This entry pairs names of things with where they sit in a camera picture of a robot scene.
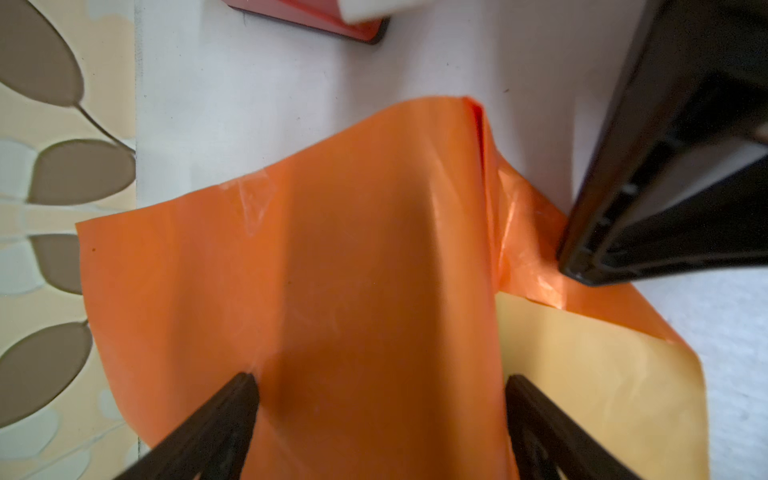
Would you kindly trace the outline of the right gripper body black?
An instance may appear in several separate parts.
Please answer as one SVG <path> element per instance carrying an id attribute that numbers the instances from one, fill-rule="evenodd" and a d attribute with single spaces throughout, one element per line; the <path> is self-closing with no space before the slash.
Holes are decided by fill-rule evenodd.
<path id="1" fill-rule="evenodd" d="M 767 5 L 650 1 L 557 253 L 602 286 L 767 263 Z"/>

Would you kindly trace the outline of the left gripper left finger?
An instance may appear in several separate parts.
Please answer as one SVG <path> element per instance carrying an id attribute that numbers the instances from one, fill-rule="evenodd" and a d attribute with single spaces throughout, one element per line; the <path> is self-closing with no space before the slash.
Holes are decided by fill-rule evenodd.
<path id="1" fill-rule="evenodd" d="M 235 375 L 117 478 L 239 479 L 250 448 L 259 403 L 255 377 L 243 372 Z"/>

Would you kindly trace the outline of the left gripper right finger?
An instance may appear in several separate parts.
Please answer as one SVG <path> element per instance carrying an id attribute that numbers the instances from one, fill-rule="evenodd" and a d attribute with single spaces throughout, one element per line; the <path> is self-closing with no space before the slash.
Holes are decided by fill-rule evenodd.
<path id="1" fill-rule="evenodd" d="M 507 425 L 521 479 L 636 479 L 523 375 L 505 386 Z"/>

